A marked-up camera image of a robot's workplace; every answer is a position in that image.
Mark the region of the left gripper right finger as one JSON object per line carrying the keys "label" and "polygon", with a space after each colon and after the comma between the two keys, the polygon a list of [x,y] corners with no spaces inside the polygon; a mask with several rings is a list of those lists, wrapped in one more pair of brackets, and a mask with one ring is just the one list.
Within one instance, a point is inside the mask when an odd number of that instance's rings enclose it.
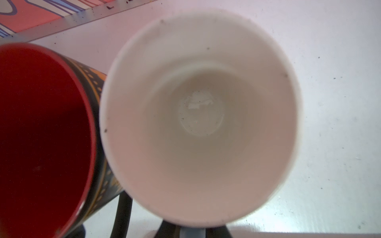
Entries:
{"label": "left gripper right finger", "polygon": [[226,225],[215,228],[207,228],[205,235],[206,238],[233,238]]}

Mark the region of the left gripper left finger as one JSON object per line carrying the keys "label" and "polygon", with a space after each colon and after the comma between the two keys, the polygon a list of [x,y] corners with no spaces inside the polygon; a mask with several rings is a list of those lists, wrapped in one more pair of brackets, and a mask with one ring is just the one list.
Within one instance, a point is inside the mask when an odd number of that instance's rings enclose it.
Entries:
{"label": "left gripper left finger", "polygon": [[154,238],[179,238],[180,237],[180,226],[162,221],[159,229],[157,230]]}

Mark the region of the black skull mug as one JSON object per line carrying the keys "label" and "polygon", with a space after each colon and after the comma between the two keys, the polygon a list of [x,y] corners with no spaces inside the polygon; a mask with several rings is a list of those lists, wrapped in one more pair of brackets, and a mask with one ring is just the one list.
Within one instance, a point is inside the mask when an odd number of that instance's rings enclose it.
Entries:
{"label": "black skull mug", "polygon": [[105,79],[39,45],[1,45],[1,237],[83,238],[84,222],[114,198],[111,237],[126,237],[132,199],[100,137]]}

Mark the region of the light blue mug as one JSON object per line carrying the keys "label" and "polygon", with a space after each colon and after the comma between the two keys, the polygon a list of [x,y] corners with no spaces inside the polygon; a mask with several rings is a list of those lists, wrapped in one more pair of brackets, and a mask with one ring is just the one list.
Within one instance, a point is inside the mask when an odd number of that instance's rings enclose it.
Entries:
{"label": "light blue mug", "polygon": [[291,63],[257,24],[222,10],[160,18],[115,58],[100,101],[109,165],[180,238],[205,238],[263,206],[299,145]]}

